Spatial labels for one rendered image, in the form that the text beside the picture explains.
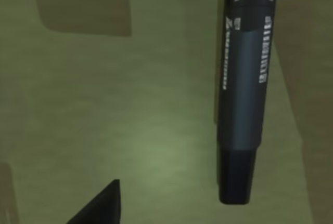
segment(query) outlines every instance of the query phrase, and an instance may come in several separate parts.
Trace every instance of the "pen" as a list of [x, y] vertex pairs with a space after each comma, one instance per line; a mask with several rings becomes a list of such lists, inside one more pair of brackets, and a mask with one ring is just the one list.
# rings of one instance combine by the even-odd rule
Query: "pen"
[[261, 143], [276, 0], [225, 0], [217, 141], [219, 196], [250, 201]]

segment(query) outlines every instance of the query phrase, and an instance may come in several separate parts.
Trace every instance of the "black object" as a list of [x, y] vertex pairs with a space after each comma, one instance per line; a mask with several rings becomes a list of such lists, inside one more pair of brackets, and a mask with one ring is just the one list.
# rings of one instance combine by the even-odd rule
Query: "black object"
[[67, 224], [120, 224], [120, 181], [114, 180]]
[[247, 204], [261, 143], [276, 0], [225, 0], [217, 140], [220, 201]]

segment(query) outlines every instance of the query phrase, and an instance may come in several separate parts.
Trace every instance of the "black pen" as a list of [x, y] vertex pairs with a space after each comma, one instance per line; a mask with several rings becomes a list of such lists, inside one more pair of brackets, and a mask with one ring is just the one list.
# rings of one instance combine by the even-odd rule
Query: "black pen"
[[225, 0], [217, 140], [224, 204], [250, 200], [261, 143], [276, 0]]

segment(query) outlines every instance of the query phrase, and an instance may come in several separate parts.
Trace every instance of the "brown shape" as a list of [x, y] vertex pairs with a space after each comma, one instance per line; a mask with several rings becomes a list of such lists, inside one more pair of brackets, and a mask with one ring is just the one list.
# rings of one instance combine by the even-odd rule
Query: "brown shape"
[[275, 42], [297, 127], [316, 224], [333, 220], [331, 0], [278, 0]]
[[131, 35], [130, 0], [36, 0], [50, 30], [69, 33]]
[[19, 224], [12, 173], [5, 163], [0, 163], [0, 224]]

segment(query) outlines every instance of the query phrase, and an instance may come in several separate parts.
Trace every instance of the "marker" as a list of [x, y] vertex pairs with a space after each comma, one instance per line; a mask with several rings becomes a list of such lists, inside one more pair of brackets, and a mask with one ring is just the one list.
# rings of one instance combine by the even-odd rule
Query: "marker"
[[225, 0], [217, 141], [219, 195], [250, 201], [261, 143], [276, 0]]

